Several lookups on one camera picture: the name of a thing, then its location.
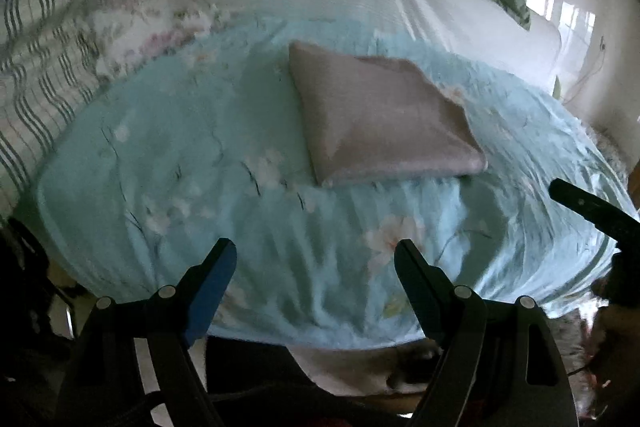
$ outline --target floral pillowcase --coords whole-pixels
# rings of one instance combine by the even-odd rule
[[[92,12],[85,22],[100,52],[96,72],[110,79],[224,23],[215,5],[196,0],[127,0]]]

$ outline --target light blue bedsheet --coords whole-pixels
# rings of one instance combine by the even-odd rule
[[[404,57],[463,103],[488,171],[461,178],[314,184],[287,46]],[[344,349],[422,332],[392,252],[482,297],[575,306],[614,244],[549,199],[564,178],[627,212],[625,189],[561,105],[514,76],[408,36],[348,22],[248,18],[161,57],[76,120],[32,197],[54,257],[96,295],[145,298],[219,237],[238,269],[210,333]]]

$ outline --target white flower print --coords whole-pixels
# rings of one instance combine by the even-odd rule
[[[129,139],[129,135],[130,135],[129,127],[125,123],[121,123],[113,131],[113,137],[121,143],[126,142]]]
[[[283,159],[278,151],[269,149],[264,156],[258,159],[246,158],[244,163],[251,171],[258,187],[277,188],[282,181],[278,165],[283,162]]]
[[[174,198],[171,202],[173,206],[180,211],[184,219],[187,219],[189,216],[191,216],[191,203],[189,203],[189,201],[183,200],[181,198]]]
[[[182,53],[182,61],[188,69],[193,70],[199,65],[213,64],[218,58],[216,50],[194,49],[187,50]]]
[[[234,309],[242,308],[247,309],[249,304],[246,300],[246,294],[244,290],[235,284],[230,282],[226,287],[225,294],[222,296],[222,301],[216,310],[214,320],[217,323],[224,324],[229,327],[237,327],[239,325],[238,319],[236,319]]]
[[[369,275],[373,276],[391,262],[396,245],[402,239],[411,239],[420,245],[424,237],[424,224],[413,217],[386,216],[377,230],[367,230],[364,242],[377,252],[367,263]]]
[[[145,226],[158,235],[166,235],[171,225],[171,219],[166,212],[159,212],[154,201],[146,195],[142,196],[142,204],[146,208]]]
[[[316,211],[318,202],[314,198],[315,189],[306,185],[292,183],[289,185],[287,195],[296,198],[300,202],[302,210],[307,214],[313,214]]]

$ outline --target bed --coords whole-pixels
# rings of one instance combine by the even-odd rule
[[[608,269],[613,243],[546,195],[562,177],[633,212],[548,95],[559,41],[541,18],[527,32],[489,0],[213,0],[215,31],[112,80],[84,30],[100,1],[33,0],[30,24],[7,5],[1,129],[2,215],[19,199],[15,216],[96,295],[148,296],[225,236],[239,266],[211,333],[372,349],[422,337],[398,239],[483,297],[526,293],[551,316]],[[489,170],[317,187],[291,39],[411,59],[465,107]]]

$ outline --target floral pattern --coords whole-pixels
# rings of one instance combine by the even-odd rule
[[[410,309],[411,303],[406,294],[391,295],[382,310],[382,318],[391,319]]]
[[[142,201],[146,210],[145,228],[161,237],[165,236],[171,225],[167,212],[158,209],[156,203],[148,196],[143,196]]]
[[[217,58],[218,52],[216,50],[187,50],[182,54],[182,61],[189,70],[213,64]]]
[[[225,23],[215,5],[203,1],[124,0],[92,12],[85,31],[98,44],[98,74],[114,79]]]
[[[391,262],[396,245],[402,239],[411,239],[421,245],[424,238],[424,224],[414,217],[386,216],[377,230],[368,230],[364,242],[375,254],[369,259],[367,269],[374,276]]]
[[[255,191],[259,196],[262,188],[277,188],[283,185],[283,179],[278,169],[278,165],[284,158],[275,149],[269,149],[264,156],[259,158],[245,158],[244,165],[249,171],[252,182],[255,184]]]
[[[437,86],[442,95],[457,105],[465,105],[465,91],[462,86]]]
[[[213,317],[213,322],[233,328],[239,325],[236,318],[235,309],[247,309],[249,304],[246,299],[244,290],[235,282],[231,281],[226,287],[222,301]]]

